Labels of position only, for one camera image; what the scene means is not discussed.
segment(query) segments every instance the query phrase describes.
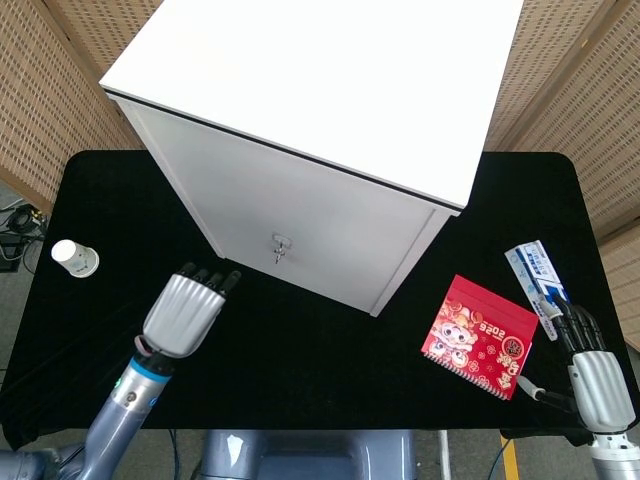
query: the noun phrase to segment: yellow line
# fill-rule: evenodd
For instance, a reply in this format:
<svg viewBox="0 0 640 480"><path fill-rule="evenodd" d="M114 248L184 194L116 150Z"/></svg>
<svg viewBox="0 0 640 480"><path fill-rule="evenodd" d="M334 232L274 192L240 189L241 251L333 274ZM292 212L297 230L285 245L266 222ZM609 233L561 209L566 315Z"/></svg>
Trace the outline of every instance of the yellow line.
<svg viewBox="0 0 640 480"><path fill-rule="evenodd" d="M504 447L507 443L507 439L500 435L500 443ZM504 478L505 480L519 480L518 475L518 462L516 461L516 446L512 440L507 448L504 449L502 454L502 461L504 463Z"/></svg>

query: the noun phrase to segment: black tablecloth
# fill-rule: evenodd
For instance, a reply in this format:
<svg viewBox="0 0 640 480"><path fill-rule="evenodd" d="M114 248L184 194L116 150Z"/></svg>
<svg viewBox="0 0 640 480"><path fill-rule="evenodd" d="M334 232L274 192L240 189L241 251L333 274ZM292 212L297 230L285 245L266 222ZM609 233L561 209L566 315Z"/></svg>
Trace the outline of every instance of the black tablecloth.
<svg viewBox="0 0 640 480"><path fill-rule="evenodd" d="M72 278L51 260L62 238L98 251L93 276ZM530 308L503 252L536 239L574 302L599 319L637 404L580 187L561 155L484 154L469 206L372 318L218 259L147 152L83 152L65 171L0 394L5 435L17 447L47 431L88 427L148 309L186 261L237 268L243 278L146 427L575 431L575 418L521 391L501 401L420 354L456 273ZM567 392L560 359L538 328L524 372Z"/></svg>

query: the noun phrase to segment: box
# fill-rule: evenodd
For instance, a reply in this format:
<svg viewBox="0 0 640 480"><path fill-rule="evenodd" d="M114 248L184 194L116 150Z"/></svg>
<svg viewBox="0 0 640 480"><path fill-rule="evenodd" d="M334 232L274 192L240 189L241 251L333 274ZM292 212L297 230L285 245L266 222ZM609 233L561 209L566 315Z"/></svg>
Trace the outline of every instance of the box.
<svg viewBox="0 0 640 480"><path fill-rule="evenodd" d="M538 314L542 328L550 340L557 340L558 333L551 319L542 310L540 302L544 299L555 305L554 293L567 301L569 301L569 297L542 243L540 240L536 240L518 245L505 252L505 256L527 295L529 303Z"/></svg>

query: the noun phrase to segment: cable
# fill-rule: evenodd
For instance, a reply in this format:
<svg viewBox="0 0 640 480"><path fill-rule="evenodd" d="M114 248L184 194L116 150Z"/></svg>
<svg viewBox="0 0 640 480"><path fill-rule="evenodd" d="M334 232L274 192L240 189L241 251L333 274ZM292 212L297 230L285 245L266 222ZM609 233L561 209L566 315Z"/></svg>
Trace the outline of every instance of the cable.
<svg viewBox="0 0 640 480"><path fill-rule="evenodd" d="M178 453L178 432L175 428L169 429L171 444L173 445L173 480L180 480L180 454Z"/></svg>
<svg viewBox="0 0 640 480"><path fill-rule="evenodd" d="M7 205L6 207L2 207L0 208L0 212L4 212L5 210L15 210L17 207L16 205L20 204L24 202L24 198L19 198L13 202L11 202L9 205Z"/></svg>
<svg viewBox="0 0 640 480"><path fill-rule="evenodd" d="M5 212L8 212L8 211L10 211L10 210L0 210L0 213L5 213ZM4 225L5 223L7 223L7 222L9 221L9 219L10 219L10 218L11 218L11 215L7 215L7 218L5 218L5 219L0 223L0 227L1 227L2 225Z"/></svg>
<svg viewBox="0 0 640 480"><path fill-rule="evenodd" d="M136 335L133 339L133 344L136 346L136 350L143 357L151 357L153 355L153 351L147 345L147 342L144 340L144 335Z"/></svg>
<svg viewBox="0 0 640 480"><path fill-rule="evenodd" d="M15 262L16 260L20 260L23 257L25 250L26 250L26 247L24 249L22 249L22 253L20 255L18 255L17 257L9 258L9 257L7 257L7 254L4 253L4 247L2 245L0 245L0 257L2 257L6 262L9 262L9 263Z"/></svg>
<svg viewBox="0 0 640 480"><path fill-rule="evenodd" d="M194 467L193 472L191 472L191 476L189 477L189 480L198 480L198 476L200 475L201 468L202 468L202 460L196 463L196 466Z"/></svg>
<svg viewBox="0 0 640 480"><path fill-rule="evenodd" d="M73 460L78 455L80 455L80 452L82 452L83 450L84 450L84 445L80 445L78 448L76 448L76 450L71 455L69 455L62 462L60 462L60 465L58 465L58 470L61 470L62 467L66 467L69 464L69 462L71 462L71 460Z"/></svg>
<svg viewBox="0 0 640 480"><path fill-rule="evenodd" d="M509 446L509 444L511 443L511 438L509 440L507 440L507 443L505 443L502 448L500 449L500 451L498 452L498 455L496 455L496 459L493 461L493 465L491 465L491 470L489 471L489 476L487 477L487 480L493 480L493 474L494 474L494 470L496 469L496 465L498 464L498 460L500 460L500 457L502 456L502 454L504 453L504 450Z"/></svg>
<svg viewBox="0 0 640 480"><path fill-rule="evenodd" d="M16 233L13 230L3 230L0 232L0 235L9 235L10 237L28 237L28 235L22 235L20 233Z"/></svg>
<svg viewBox="0 0 640 480"><path fill-rule="evenodd" d="M27 243L27 246L24 247L24 250L22 252L22 265L24 266L25 270L27 272L29 272L31 275L35 275L36 272L35 270L31 270L29 268L29 265L27 265L27 250L29 250L29 247L31 247L31 245L33 245L35 242L40 241L42 242L43 240L40 237L36 237L33 240L31 240L29 243Z"/></svg>

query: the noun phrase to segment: white paper cup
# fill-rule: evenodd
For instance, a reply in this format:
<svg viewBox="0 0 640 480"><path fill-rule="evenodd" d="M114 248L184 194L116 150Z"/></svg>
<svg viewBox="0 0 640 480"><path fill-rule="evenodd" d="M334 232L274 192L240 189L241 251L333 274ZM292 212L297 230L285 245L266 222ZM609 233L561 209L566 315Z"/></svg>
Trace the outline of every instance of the white paper cup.
<svg viewBox="0 0 640 480"><path fill-rule="evenodd" d="M60 240L51 248L51 258L77 278L84 278L96 271L100 257L93 248L73 240Z"/></svg>

